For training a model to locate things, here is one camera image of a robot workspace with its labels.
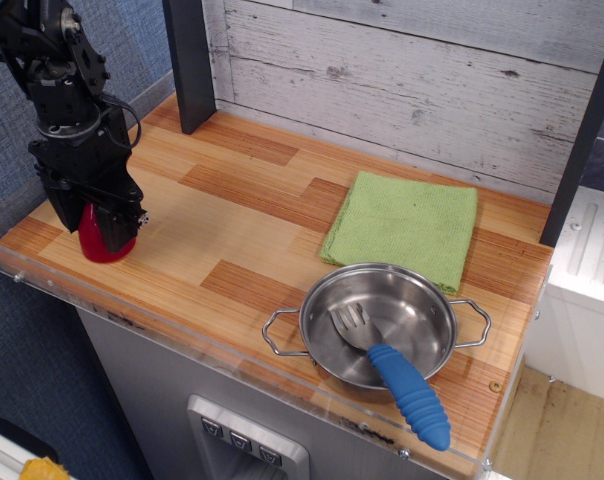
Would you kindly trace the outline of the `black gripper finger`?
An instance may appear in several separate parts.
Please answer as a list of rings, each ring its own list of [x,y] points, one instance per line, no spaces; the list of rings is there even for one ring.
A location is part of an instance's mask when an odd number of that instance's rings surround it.
[[[42,181],[45,193],[63,226],[73,233],[78,230],[87,200],[80,190],[66,179]]]
[[[149,221],[148,212],[139,202],[98,205],[95,210],[98,228],[108,251],[120,251],[135,239],[138,230]]]

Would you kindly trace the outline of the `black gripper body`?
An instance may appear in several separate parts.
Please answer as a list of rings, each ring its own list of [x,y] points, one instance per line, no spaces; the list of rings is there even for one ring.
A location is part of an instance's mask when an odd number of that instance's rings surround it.
[[[87,203],[141,205],[141,188],[127,171],[132,145],[125,114],[119,107],[106,108],[96,128],[85,135],[34,140],[28,150],[36,159],[41,182],[66,179]]]

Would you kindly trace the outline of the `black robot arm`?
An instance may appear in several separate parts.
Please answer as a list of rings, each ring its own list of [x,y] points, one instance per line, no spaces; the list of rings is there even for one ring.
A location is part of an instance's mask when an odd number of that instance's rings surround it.
[[[61,223],[87,259],[124,257],[148,221],[127,171],[136,112],[105,92],[106,59],[80,15],[66,1],[0,1],[0,61],[34,106],[41,137],[28,150]]]

